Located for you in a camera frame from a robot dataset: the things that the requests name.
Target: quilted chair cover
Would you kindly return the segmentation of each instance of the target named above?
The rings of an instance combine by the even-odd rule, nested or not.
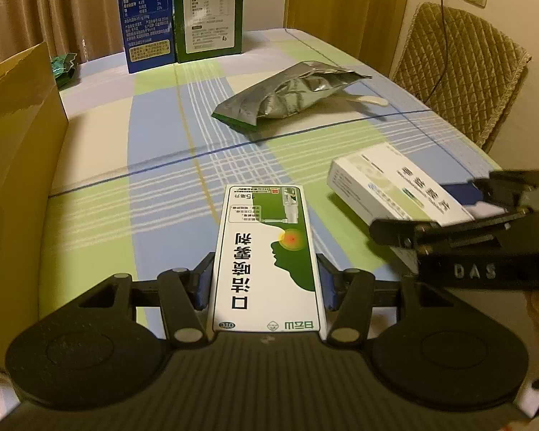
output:
[[[449,68],[427,106],[481,148],[489,150],[517,93],[531,56],[487,21],[444,8]],[[425,100],[445,64],[441,7],[422,3],[409,28],[393,80]]]

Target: round black disc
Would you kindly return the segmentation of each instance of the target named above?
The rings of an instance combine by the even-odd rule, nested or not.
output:
[[[442,410],[511,398],[528,366],[523,343],[479,313],[421,309],[384,331],[371,351],[378,374],[404,397]]]
[[[56,314],[19,335],[6,354],[18,394],[56,409],[119,402],[156,375],[164,351],[148,329],[106,309]]]

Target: table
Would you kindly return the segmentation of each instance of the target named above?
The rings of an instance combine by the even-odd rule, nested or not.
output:
[[[218,103],[297,62],[340,65],[372,79],[244,135],[211,117]],[[40,274],[44,316],[113,273],[154,279],[194,267],[216,245],[224,186],[301,184],[316,251],[378,279],[398,270],[386,247],[326,185],[331,160],[391,142],[439,183],[496,167],[411,94],[344,52],[297,30],[244,34],[244,53],[128,74],[124,53],[80,67],[61,96],[69,119],[47,206]],[[163,335],[156,309],[141,321]],[[11,405],[7,394],[6,408]]]

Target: blue line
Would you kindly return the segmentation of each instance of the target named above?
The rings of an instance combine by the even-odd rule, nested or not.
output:
[[[323,58],[325,58],[325,59],[331,61],[334,65],[339,66],[338,63],[336,63],[336,62],[335,62],[334,60],[332,60],[331,58],[326,57],[323,53],[321,53],[319,50],[317,50],[317,48],[312,47],[311,45],[305,43],[305,42],[304,42],[303,40],[301,40],[300,38],[294,36],[294,34],[292,34],[291,32],[289,32],[289,31],[287,30],[287,27],[285,28],[285,30],[286,30],[286,33],[290,34],[290,36],[292,36],[294,39],[297,39],[299,42],[301,42],[302,44],[304,44],[306,47],[308,47],[308,48],[310,48],[311,50],[313,50],[314,52],[320,54]],[[363,79],[360,80],[360,83],[363,84],[363,85],[364,85],[365,87],[367,87],[368,89],[372,90],[372,91],[373,91],[375,94],[377,94],[379,97],[382,97],[382,95],[381,95],[379,92],[375,91],[374,88],[372,88],[369,84],[366,84],[366,81],[365,81],[365,80],[363,80]],[[439,144],[439,143],[437,142],[437,140],[433,139],[428,133],[426,133],[425,131],[423,131],[419,126],[417,126],[415,123],[413,123],[413,120],[412,120],[412,119],[410,119],[410,118],[408,118],[408,117],[405,116],[407,113],[416,113],[416,112],[401,112],[400,109],[398,109],[398,108],[397,108],[395,105],[393,105],[391,102],[389,102],[389,105],[391,105],[394,109],[396,109],[399,113],[401,113],[401,115],[402,115],[402,116],[403,116],[403,117],[404,117],[404,118],[405,118],[411,125],[415,126],[415,128],[416,128],[417,130],[419,130],[421,133],[423,133],[423,134],[425,135],[425,137],[427,137],[427,139],[430,139],[436,146],[438,146],[441,150],[443,150],[443,152],[445,152],[445,153],[446,153],[447,155],[449,155],[454,161],[456,161],[456,162],[457,162],[457,163],[458,163],[458,164],[459,164],[459,165],[460,165],[460,166],[461,166],[461,167],[462,167],[462,168],[463,168],[463,169],[464,169],[470,176],[472,176],[473,178],[475,178],[475,175],[474,175],[472,172],[470,172],[469,169],[468,169],[465,165],[463,165],[463,164],[459,161],[459,159],[458,159],[456,156],[454,156],[454,155],[453,155],[451,152],[449,152],[445,147],[443,147],[443,145]]]
[[[410,112],[405,112],[405,113],[422,113],[422,112],[431,112],[431,109],[426,108],[425,110],[412,110]],[[396,113],[387,113],[385,115],[364,116],[364,117],[355,118],[355,119],[352,119],[352,120],[344,120],[344,121],[340,121],[340,122],[337,122],[337,123],[330,123],[328,125],[314,126],[313,128],[294,131],[292,133],[277,134],[276,136],[270,136],[268,138],[260,138],[260,139],[249,140],[249,141],[246,141],[246,142],[240,142],[239,144],[234,144],[234,145],[227,146],[227,147],[224,147],[224,148],[214,149],[214,150],[211,150],[211,151],[208,151],[208,152],[202,152],[201,154],[196,154],[196,155],[193,155],[193,156],[180,158],[180,159],[177,159],[177,160],[171,160],[169,162],[164,162],[163,164],[158,164],[158,165],[154,165],[152,167],[146,167],[146,168],[142,168],[140,170],[135,170],[135,171],[128,172],[128,173],[123,173],[121,175],[116,175],[116,176],[113,176],[111,178],[105,178],[103,180],[94,181],[94,182],[89,183],[89,184],[85,184],[85,185],[82,185],[82,186],[79,186],[79,187],[76,187],[76,188],[72,188],[71,190],[61,191],[60,193],[52,194],[52,195],[49,196],[49,198],[57,198],[58,196],[63,196],[64,194],[73,193],[74,191],[85,190],[86,188],[91,188],[92,186],[95,186],[95,185],[98,185],[98,184],[103,184],[103,183],[107,183],[107,182],[110,182],[110,181],[119,180],[121,178],[126,178],[126,177],[129,177],[129,176],[139,175],[140,173],[149,172],[149,171],[152,171],[152,170],[157,170],[158,168],[167,167],[168,165],[180,164],[181,162],[187,162],[188,160],[192,160],[194,158],[205,157],[205,156],[209,156],[211,154],[217,154],[218,152],[224,152],[226,150],[232,150],[232,149],[237,149],[237,148],[240,148],[240,147],[243,147],[243,146],[248,146],[250,144],[258,144],[259,142],[264,142],[266,140],[285,138],[285,137],[288,137],[288,136],[294,136],[296,134],[307,133],[309,131],[317,131],[317,130],[321,130],[321,129],[324,129],[324,128],[329,128],[330,126],[346,125],[348,123],[355,123],[355,122],[358,122],[358,121],[369,120],[369,119],[374,119],[374,118],[383,118],[383,117],[395,116],[395,115],[403,115],[403,113],[400,112],[400,111],[397,111]]]

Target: curtain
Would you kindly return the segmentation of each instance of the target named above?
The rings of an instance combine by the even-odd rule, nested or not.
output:
[[[0,0],[0,62],[42,41],[79,62],[122,51],[118,0]]]

